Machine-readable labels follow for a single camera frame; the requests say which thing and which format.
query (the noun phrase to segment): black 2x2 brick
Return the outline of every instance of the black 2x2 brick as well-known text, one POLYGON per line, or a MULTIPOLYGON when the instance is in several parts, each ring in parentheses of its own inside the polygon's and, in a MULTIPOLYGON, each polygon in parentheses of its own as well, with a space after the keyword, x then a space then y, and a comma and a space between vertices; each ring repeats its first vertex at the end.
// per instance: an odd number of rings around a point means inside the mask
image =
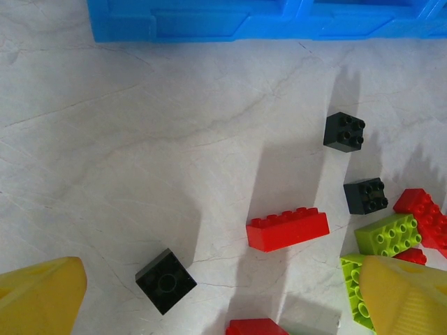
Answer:
POLYGON ((326 119, 323 144, 343 152, 362 149, 365 122, 343 112, 326 119))

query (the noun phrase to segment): green brick stud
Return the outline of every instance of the green brick stud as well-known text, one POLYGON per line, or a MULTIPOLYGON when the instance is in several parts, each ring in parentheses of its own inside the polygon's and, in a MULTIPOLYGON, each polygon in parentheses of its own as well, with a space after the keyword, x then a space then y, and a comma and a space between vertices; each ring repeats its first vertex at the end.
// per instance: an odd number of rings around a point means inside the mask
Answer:
POLYGON ((395 256, 422 241, 417 227, 412 214, 383 218, 355 231, 358 249, 364 255, 395 256))

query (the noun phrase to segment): plastic toy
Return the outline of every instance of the plastic toy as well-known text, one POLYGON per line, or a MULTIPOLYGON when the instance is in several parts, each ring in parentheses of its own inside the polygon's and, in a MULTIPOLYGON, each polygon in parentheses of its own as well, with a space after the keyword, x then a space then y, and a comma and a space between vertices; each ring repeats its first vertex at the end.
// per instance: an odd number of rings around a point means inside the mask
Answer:
POLYGON ((351 214, 365 215, 388 206, 388 199, 383 193, 385 185, 380 178, 344 184, 343 188, 351 214))
POLYGON ((393 207, 397 213, 412 213, 425 248, 437 249, 447 258, 447 216, 421 188, 406 189, 393 207))
POLYGON ((271 319, 231 320, 225 335, 288 335, 271 319))
POLYGON ((343 152, 362 149, 365 122, 338 112, 326 119, 323 144, 343 152))
POLYGON ((445 38, 446 0, 87 0, 96 42, 445 38))
POLYGON ((135 281, 162 315, 197 285, 169 249, 141 269, 135 281))
POLYGON ((254 218, 247 226, 249 246, 268 253, 329 234, 328 218, 317 208, 254 218))
POLYGON ((354 253, 340 258, 353 319, 360 325, 374 331, 372 321, 369 318, 368 308, 363 301, 360 287, 358 286, 360 269, 364 259, 364 255, 354 253))
POLYGON ((422 237, 418 222, 411 214, 393 214, 355 231, 358 249, 363 255, 394 256, 412 246, 422 237))
POLYGON ((407 262, 416 263, 419 265, 425 265, 427 263, 427 258, 425 257, 422 250, 416 248, 410 248, 408 250, 405 250, 403 253, 394 256, 394 258, 398 260, 405 260, 407 262))

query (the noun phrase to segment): black lego brick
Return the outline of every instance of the black lego brick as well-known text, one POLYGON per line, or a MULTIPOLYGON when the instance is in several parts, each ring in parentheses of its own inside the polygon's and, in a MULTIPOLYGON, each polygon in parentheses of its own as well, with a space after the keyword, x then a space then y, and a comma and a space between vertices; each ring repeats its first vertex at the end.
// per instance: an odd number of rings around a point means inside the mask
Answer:
POLYGON ((383 192, 385 185, 380 178, 344 184, 343 188, 351 214, 365 215, 388 206, 383 192))
POLYGON ((326 119, 323 144, 343 152, 362 149, 365 122, 343 112, 326 119))
POLYGON ((197 285, 169 249, 141 269, 135 281, 162 315, 197 285))

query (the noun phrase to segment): red lego brick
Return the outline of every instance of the red lego brick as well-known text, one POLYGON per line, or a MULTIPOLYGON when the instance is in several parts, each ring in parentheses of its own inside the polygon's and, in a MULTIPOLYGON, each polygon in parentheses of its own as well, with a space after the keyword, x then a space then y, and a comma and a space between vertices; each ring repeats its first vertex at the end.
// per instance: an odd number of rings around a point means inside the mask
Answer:
POLYGON ((288 335, 271 319, 231 320, 225 335, 288 335))
POLYGON ((406 189, 393 207, 397 213, 411 213, 425 248, 437 249, 447 258, 447 216, 421 188, 406 189))
POLYGON ((420 265, 425 265, 427 263, 427 258, 420 249, 410 248, 405 250, 403 253, 399 253, 394 258, 398 260, 406 260, 407 262, 412 262, 420 265))
POLYGON ((247 226, 249 246, 268 253, 329 234, 328 218, 317 208, 254 218, 247 226))

